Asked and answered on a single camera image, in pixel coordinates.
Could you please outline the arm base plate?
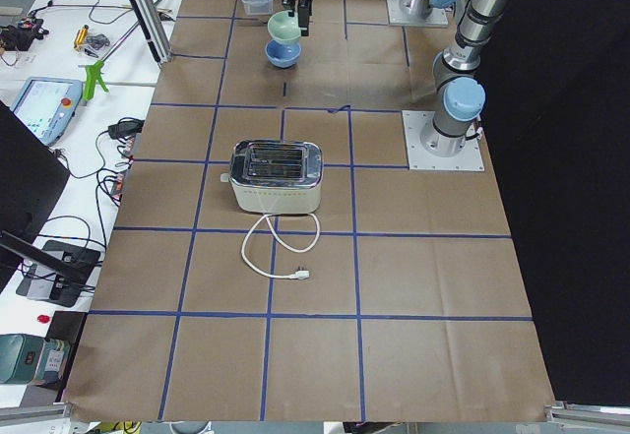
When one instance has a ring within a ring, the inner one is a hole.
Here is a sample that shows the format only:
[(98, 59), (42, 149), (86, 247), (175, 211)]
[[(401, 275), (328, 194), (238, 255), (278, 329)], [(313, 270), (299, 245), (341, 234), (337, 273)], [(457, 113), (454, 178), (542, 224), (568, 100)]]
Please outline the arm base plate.
[(445, 29), (448, 19), (444, 9), (434, 8), (428, 0), (386, 0), (391, 26)]
[(464, 136), (449, 138), (434, 128), (433, 116), (433, 111), (402, 111), (409, 169), (483, 172), (479, 139), (468, 140), (473, 125)]

